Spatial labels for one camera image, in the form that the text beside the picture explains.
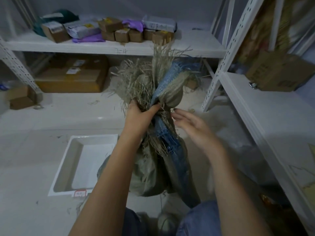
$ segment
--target white floor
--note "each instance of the white floor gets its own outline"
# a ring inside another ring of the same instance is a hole
[[[189,90],[178,108],[197,113],[205,91]],[[70,136],[120,134],[124,126],[120,98],[106,91],[45,94],[42,105],[41,110],[7,110],[0,116],[1,235],[67,235],[84,199],[47,195]],[[230,147],[251,144],[227,103],[201,116]],[[214,198],[207,159],[182,130],[178,133],[186,142],[201,200]],[[181,216],[189,210],[176,194],[130,194],[127,207],[153,218],[162,210]]]

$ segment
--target yellow label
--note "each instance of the yellow label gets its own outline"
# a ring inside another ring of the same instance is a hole
[[[93,26],[92,24],[90,24],[90,23],[84,24],[84,26],[85,26],[86,28],[94,28],[94,26]]]
[[[111,19],[109,19],[108,17],[106,19],[104,19],[104,21],[106,21],[108,24],[112,24],[113,21]]]

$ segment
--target white metal shelf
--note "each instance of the white metal shelf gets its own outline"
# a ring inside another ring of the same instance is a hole
[[[219,81],[306,230],[314,234],[315,206],[302,187],[315,181],[315,161],[308,145],[315,145],[315,109],[295,92],[254,90],[244,75],[223,72]]]
[[[6,42],[12,51],[37,51],[37,52],[63,52],[63,53],[88,53],[88,54],[114,54],[114,55],[153,55],[153,43],[129,42],[124,45],[118,42],[73,43],[71,40],[54,43],[51,40],[28,31],[17,38]],[[173,48],[178,50],[191,49],[186,54],[193,57],[223,58],[225,48],[211,34],[202,30],[179,30],[175,33]]]

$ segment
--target person's leg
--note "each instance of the person's leg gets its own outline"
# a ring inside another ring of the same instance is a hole
[[[221,236],[216,201],[206,201],[191,209],[180,222],[176,236]]]
[[[122,236],[148,236],[145,223],[140,221],[138,215],[126,208]]]

